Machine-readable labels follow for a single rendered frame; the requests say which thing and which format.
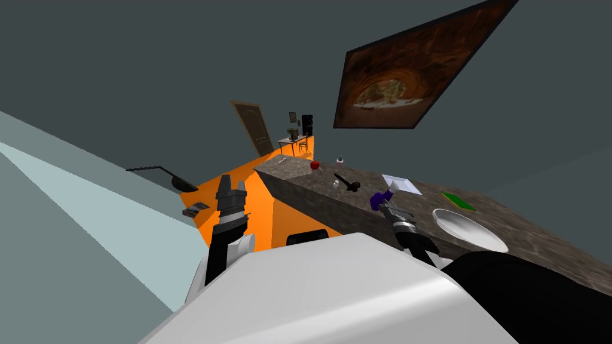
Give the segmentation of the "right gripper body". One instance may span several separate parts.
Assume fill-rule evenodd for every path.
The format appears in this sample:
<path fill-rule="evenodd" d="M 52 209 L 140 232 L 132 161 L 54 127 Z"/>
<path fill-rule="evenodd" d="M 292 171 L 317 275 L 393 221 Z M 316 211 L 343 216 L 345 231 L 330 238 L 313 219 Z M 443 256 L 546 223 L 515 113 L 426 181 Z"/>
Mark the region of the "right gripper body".
<path fill-rule="evenodd" d="M 409 223 L 414 226 L 414 217 L 411 213 L 399 208 L 396 205 L 390 203 L 383 203 L 379 205 L 379 211 L 383 216 L 392 223 Z"/>

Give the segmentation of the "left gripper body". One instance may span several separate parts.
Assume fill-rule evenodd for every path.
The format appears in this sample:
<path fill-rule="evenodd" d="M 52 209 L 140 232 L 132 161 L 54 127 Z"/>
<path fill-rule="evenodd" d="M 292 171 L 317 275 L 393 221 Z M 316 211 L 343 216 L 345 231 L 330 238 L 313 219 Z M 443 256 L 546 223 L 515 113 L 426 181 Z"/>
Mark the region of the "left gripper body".
<path fill-rule="evenodd" d="M 216 210 L 220 216 L 244 212 L 247 192 L 241 189 L 219 190 L 216 193 Z"/>

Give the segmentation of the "purple bottle with white top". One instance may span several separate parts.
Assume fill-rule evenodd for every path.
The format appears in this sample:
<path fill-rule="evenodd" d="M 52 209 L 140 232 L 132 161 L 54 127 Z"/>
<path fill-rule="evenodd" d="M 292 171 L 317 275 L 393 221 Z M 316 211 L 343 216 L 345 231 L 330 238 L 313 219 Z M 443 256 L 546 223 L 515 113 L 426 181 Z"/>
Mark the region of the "purple bottle with white top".
<path fill-rule="evenodd" d="M 397 181 L 392 181 L 389 188 L 384 192 L 377 192 L 369 199 L 369 205 L 373 211 L 379 211 L 379 206 L 383 203 L 389 203 L 394 193 L 399 190 Z"/>

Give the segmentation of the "white square plate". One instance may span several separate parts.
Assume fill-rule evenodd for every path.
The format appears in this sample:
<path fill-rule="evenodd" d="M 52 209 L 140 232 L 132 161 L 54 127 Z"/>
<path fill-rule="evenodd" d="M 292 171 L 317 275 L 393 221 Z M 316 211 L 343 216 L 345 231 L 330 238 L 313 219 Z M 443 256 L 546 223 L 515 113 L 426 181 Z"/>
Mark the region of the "white square plate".
<path fill-rule="evenodd" d="M 408 179 L 385 174 L 383 174 L 382 177 L 392 192 L 404 191 L 416 195 L 422 195 L 422 193 Z"/>

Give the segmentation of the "dark flat book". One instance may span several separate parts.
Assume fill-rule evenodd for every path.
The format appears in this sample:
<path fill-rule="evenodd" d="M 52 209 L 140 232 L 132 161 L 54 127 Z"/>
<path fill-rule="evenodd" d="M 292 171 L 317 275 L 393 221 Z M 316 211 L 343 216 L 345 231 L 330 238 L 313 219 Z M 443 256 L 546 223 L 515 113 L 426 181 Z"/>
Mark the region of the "dark flat book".
<path fill-rule="evenodd" d="M 182 214 L 186 217 L 189 217 L 191 219 L 194 219 L 197 217 L 197 215 L 203 211 L 206 210 L 207 208 L 209 208 L 208 205 L 206 205 L 205 203 L 202 202 L 196 202 L 192 205 L 190 205 L 189 207 L 186 207 L 182 210 Z"/>

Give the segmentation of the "brown door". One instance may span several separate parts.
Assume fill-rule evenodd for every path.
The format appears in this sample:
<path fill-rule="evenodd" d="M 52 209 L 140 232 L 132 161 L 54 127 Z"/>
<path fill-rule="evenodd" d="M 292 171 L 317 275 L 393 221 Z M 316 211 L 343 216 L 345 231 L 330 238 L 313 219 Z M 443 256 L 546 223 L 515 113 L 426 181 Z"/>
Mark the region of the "brown door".
<path fill-rule="evenodd" d="M 245 127 L 259 156 L 269 155 L 274 151 L 270 134 L 258 104 L 231 101 L 231 104 Z"/>

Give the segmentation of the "green book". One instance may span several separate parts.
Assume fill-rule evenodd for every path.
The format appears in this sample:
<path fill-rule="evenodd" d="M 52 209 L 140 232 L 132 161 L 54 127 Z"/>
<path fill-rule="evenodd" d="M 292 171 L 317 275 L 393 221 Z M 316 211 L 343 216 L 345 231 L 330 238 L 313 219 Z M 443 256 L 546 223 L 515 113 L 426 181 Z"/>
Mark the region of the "green book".
<path fill-rule="evenodd" d="M 457 208 L 463 208 L 463 210 L 467 211 L 476 211 L 474 206 L 468 204 L 465 200 L 461 199 L 459 196 L 456 196 L 451 193 L 442 192 L 441 195 L 448 199 L 452 204 L 454 204 Z"/>

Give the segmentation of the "grey desk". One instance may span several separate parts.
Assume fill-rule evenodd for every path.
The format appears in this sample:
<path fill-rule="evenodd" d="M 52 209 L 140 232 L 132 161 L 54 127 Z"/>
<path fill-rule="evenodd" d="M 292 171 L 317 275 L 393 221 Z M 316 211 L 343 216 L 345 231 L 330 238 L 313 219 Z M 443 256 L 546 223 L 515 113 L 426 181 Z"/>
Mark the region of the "grey desk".
<path fill-rule="evenodd" d="M 306 146 L 306 150 L 308 150 L 308 132 L 306 132 L 303 136 L 300 134 L 300 130 L 297 127 L 291 127 L 287 129 L 287 137 L 280 139 L 277 143 L 279 145 L 279 149 L 281 154 L 283 154 L 283 148 L 285 146 L 289 146 L 291 149 L 292 156 L 295 156 L 295 148 L 294 146 L 297 144 L 298 146 Z"/>

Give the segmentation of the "white bowl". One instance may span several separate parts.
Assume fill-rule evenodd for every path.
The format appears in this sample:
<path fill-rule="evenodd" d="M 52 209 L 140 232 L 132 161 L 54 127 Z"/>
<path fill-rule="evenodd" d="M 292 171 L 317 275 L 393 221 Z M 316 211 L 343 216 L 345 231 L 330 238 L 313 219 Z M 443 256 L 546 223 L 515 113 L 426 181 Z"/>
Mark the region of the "white bowl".
<path fill-rule="evenodd" d="M 444 208 L 435 208 L 432 216 L 438 227 L 455 238 L 489 251 L 500 253 L 509 251 L 505 242 L 494 233 L 465 216 Z"/>

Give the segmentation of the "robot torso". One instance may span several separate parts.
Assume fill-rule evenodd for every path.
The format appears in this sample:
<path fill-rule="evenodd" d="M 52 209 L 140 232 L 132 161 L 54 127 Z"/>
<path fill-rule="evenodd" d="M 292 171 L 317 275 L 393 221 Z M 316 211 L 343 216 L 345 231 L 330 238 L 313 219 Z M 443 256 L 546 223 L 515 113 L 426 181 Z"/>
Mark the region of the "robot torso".
<path fill-rule="evenodd" d="M 248 253 L 139 344 L 517 344 L 448 275 L 362 233 Z"/>

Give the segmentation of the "large brown cave picture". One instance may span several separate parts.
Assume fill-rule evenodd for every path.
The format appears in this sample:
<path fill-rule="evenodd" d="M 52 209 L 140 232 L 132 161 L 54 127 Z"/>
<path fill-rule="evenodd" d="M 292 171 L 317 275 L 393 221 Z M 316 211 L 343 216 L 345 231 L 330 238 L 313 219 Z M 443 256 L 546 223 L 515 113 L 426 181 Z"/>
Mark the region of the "large brown cave picture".
<path fill-rule="evenodd" d="M 519 0 L 485 0 L 345 55 L 334 128 L 414 129 Z"/>

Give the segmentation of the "black long-handled pan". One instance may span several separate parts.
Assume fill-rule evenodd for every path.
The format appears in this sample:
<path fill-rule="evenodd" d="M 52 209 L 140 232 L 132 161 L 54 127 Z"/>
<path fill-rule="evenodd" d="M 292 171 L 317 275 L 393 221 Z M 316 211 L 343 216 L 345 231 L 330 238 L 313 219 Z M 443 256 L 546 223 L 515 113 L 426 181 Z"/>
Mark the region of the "black long-handled pan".
<path fill-rule="evenodd" d="M 172 186 L 182 192 L 182 193 L 191 193 L 191 192 L 196 192 L 199 190 L 199 188 L 197 186 L 195 186 L 194 184 L 184 180 L 183 178 L 177 176 L 175 173 L 172 173 L 171 171 L 169 171 L 168 169 L 160 166 L 160 165 L 153 165 L 153 166 L 146 166 L 146 167 L 135 167 L 135 168 L 127 168 L 126 171 L 144 171 L 144 170 L 156 170 L 159 169 L 161 171 L 164 171 L 165 173 L 167 173 L 168 175 L 170 175 L 172 177 L 171 179 L 171 183 Z"/>

